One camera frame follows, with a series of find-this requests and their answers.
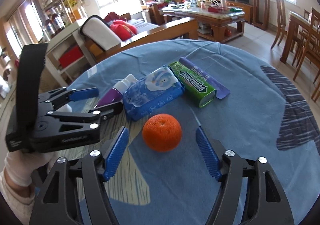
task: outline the blue tissue pack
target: blue tissue pack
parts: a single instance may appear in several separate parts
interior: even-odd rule
[[[129,119],[137,121],[184,92],[184,85],[168,66],[150,73],[131,85],[123,94],[123,104]]]

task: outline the tv stand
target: tv stand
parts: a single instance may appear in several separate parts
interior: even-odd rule
[[[249,24],[252,24],[253,5],[233,0],[227,0],[227,3],[229,3],[231,6],[242,8],[242,10],[244,11],[244,20]]]

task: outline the wooden coffee table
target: wooden coffee table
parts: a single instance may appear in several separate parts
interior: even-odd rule
[[[211,13],[207,9],[199,7],[178,8],[172,9],[169,7],[162,8],[164,21],[167,23],[172,21],[172,17],[192,17],[196,18],[198,22],[210,24],[210,33],[202,34],[198,32],[198,36],[220,43],[226,43],[238,36],[244,34],[244,12],[239,13]],[[225,36],[227,25],[237,23],[237,28],[228,26],[231,31],[231,36]]]

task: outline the round table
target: round table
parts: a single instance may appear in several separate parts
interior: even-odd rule
[[[204,108],[186,96],[154,114],[174,116],[182,126],[177,148],[158,153],[148,148],[141,130],[148,119],[127,122],[125,113],[101,128],[103,141],[121,126],[130,131],[129,145],[116,175],[105,183],[121,225],[205,224],[220,184],[209,175],[196,144],[196,114],[208,137],[241,157],[268,159],[284,188],[295,224],[308,213],[320,192],[319,128],[309,105],[295,86],[255,56],[220,43],[170,40],[116,54],[83,73],[69,88],[97,87],[102,97],[128,74],[141,78],[162,65],[186,57],[230,89],[226,98]],[[97,99],[72,102],[73,111],[86,111]],[[101,143],[60,152],[69,160],[82,157]],[[236,221],[241,221],[246,179]]]

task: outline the gloved hand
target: gloved hand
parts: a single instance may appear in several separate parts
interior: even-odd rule
[[[18,150],[7,153],[4,160],[4,167],[15,184],[28,187],[32,182],[31,173],[48,162],[50,162],[48,168],[51,168],[56,159],[56,152],[24,154]]]

